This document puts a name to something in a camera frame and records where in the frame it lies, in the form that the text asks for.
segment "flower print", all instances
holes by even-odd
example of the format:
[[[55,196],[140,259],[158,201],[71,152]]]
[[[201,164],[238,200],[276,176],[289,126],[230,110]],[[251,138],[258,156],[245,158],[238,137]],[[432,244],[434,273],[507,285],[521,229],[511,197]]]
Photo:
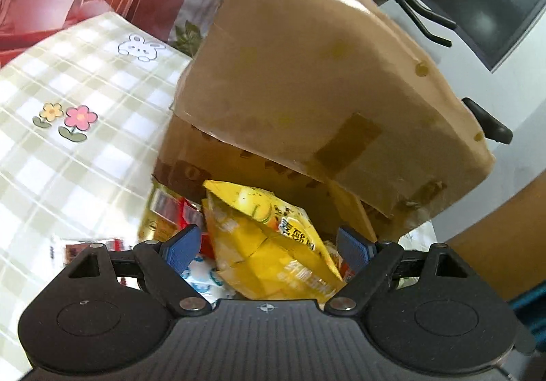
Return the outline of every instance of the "flower print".
[[[70,107],[66,110],[67,118],[64,124],[67,127],[77,127],[78,130],[89,130],[89,125],[98,118],[96,113],[90,112],[89,107],[80,105],[78,108]]]
[[[49,122],[63,116],[61,104],[51,104],[51,102],[46,102],[44,104],[44,109],[38,114],[40,118],[47,119]]]

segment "yellow plastic package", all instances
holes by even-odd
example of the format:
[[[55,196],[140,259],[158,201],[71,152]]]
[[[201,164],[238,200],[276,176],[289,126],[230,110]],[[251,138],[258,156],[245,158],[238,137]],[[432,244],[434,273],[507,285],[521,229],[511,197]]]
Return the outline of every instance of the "yellow plastic package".
[[[261,189],[203,185],[218,273],[242,295],[324,303],[345,285],[303,209]]]

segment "white wall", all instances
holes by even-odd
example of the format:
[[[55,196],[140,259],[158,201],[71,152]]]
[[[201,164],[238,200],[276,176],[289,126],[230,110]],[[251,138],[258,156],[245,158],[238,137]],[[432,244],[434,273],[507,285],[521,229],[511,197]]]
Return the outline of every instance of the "white wall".
[[[473,99],[514,132],[509,146],[490,141],[497,163],[475,190],[432,220],[446,241],[495,210],[546,168],[546,14],[491,73],[455,34],[425,18],[428,29],[451,39],[451,48],[428,41],[393,0],[381,6],[436,61],[454,93]]]

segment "tablecloth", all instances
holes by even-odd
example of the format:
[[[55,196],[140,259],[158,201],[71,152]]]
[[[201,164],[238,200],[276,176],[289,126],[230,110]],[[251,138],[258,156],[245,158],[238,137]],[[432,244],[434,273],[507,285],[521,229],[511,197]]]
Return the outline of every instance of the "tablecloth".
[[[53,236],[136,241],[168,107],[189,60],[108,13],[45,39],[0,70],[2,381],[30,369],[17,322],[58,271]],[[61,104],[64,114],[41,128],[33,118],[47,102]],[[81,105],[98,115],[86,131],[66,120],[67,109]],[[61,127],[87,139],[72,142]]]

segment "metal screw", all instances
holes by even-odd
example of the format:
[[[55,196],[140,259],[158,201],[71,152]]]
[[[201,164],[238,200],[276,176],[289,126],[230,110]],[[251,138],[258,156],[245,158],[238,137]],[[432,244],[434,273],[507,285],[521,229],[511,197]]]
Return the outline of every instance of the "metal screw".
[[[180,301],[180,307],[184,310],[189,310],[190,312],[196,312],[206,307],[206,301],[203,298],[190,296],[189,298],[184,298]]]
[[[357,303],[351,299],[344,296],[339,296],[337,298],[330,300],[330,307],[336,310],[351,310],[357,306]]]

